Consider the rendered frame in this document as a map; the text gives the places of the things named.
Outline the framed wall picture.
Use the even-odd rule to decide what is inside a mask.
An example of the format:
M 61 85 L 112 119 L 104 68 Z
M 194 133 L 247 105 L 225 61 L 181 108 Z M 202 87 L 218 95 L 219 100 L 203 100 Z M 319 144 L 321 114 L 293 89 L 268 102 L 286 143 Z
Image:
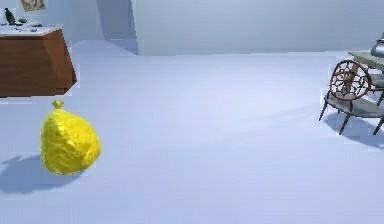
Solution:
M 25 12 L 42 10 L 45 8 L 44 0 L 20 0 Z

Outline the dark bottle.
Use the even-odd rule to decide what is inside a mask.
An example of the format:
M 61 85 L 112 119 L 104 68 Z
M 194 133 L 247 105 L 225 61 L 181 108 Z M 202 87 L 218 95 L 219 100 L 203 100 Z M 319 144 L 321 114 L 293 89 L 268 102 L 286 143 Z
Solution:
M 16 19 L 15 19 L 13 13 L 8 8 L 5 8 L 4 11 L 5 11 L 5 17 L 6 17 L 8 24 L 9 25 L 15 25 Z

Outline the grey metal kettle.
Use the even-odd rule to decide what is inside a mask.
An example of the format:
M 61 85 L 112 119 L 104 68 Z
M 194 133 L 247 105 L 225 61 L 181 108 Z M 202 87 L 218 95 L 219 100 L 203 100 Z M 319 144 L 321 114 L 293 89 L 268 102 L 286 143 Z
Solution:
M 370 50 L 372 56 L 384 58 L 384 32 L 381 37 L 376 41 L 376 44 Z

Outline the yellow garbage bag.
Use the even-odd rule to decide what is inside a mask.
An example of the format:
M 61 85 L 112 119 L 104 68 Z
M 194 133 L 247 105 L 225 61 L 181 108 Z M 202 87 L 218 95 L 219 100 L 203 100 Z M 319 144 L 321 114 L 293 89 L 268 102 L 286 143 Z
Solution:
M 54 100 L 52 105 L 40 132 L 42 164 L 60 175 L 86 170 L 101 154 L 99 136 L 86 119 L 64 110 L 63 101 Z

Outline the brown wooden counter cabinet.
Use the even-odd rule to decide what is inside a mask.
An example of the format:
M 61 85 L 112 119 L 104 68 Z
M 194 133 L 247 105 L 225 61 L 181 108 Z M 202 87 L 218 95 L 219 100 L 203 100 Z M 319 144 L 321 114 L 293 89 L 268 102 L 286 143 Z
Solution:
M 0 29 L 0 98 L 64 95 L 76 82 L 61 27 Z

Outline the brown round-back chair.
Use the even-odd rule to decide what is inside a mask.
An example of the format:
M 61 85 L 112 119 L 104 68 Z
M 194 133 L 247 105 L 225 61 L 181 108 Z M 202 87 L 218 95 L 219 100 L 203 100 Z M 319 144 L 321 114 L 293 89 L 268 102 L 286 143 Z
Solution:
M 354 60 L 340 61 L 330 76 L 329 88 L 324 95 L 324 104 L 318 120 L 322 120 L 327 107 L 331 106 L 338 113 L 345 113 L 339 134 L 343 133 L 351 117 L 358 117 L 378 119 L 379 122 L 373 131 L 376 135 L 384 124 L 384 108 L 365 99 L 370 91 L 374 89 L 368 70 Z

